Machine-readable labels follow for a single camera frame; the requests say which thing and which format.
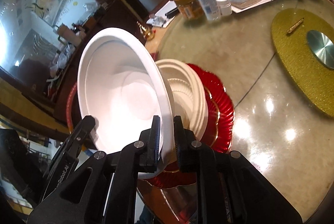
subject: red scalloped plate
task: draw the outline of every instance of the red scalloped plate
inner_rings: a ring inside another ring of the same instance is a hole
[[[208,123],[201,142],[211,146],[217,152],[227,152],[231,144],[234,123],[233,103],[216,75],[194,64],[188,65],[201,79],[208,104]],[[196,183],[196,174],[181,173],[177,162],[173,162],[162,173],[147,181],[158,188],[173,188]]]

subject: round table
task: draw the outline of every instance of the round table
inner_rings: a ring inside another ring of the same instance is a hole
[[[235,107],[231,150],[240,151],[306,221],[334,179],[334,119],[306,98],[275,51],[272,20],[287,8],[308,10],[334,27],[328,0],[275,0],[215,23],[177,16],[159,42],[158,59],[193,63],[221,79]],[[185,223],[195,211],[195,186],[138,187],[164,223]],[[153,192],[164,197],[160,205]]]

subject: plastic bag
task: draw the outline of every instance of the plastic bag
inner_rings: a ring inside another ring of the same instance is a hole
[[[50,67],[50,76],[51,76],[51,78],[55,78],[56,76],[57,76],[57,71],[58,71],[58,65],[57,64],[55,64],[55,65],[52,65],[51,67]]]
[[[57,61],[58,68],[59,69],[65,69],[67,61],[68,61],[68,58],[66,57],[66,55],[63,54],[63,53],[60,53],[58,61]]]
[[[66,48],[64,49],[64,55],[68,60],[70,59],[71,55],[74,53],[75,50],[76,48],[72,44],[68,44],[66,46]]]

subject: white plastic bowl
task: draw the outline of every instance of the white plastic bowl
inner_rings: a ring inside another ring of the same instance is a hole
[[[181,116],[183,126],[192,130],[197,140],[201,140],[208,121],[208,106],[201,79],[190,66],[175,59],[158,60],[156,65],[173,92],[175,116]]]
[[[96,119],[91,136],[98,150],[107,154],[122,150],[151,127],[154,115],[160,116],[158,170],[139,173],[140,179],[159,174],[171,158],[173,112],[165,83],[140,41],[119,28],[97,33],[80,60],[77,82],[80,111],[82,117],[92,115]]]

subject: stack of plates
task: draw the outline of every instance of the stack of plates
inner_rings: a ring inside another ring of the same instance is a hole
[[[162,59],[156,65],[173,92],[175,116],[181,116],[183,127],[192,130],[196,139],[201,140],[208,121],[201,79],[190,66],[175,59]]]

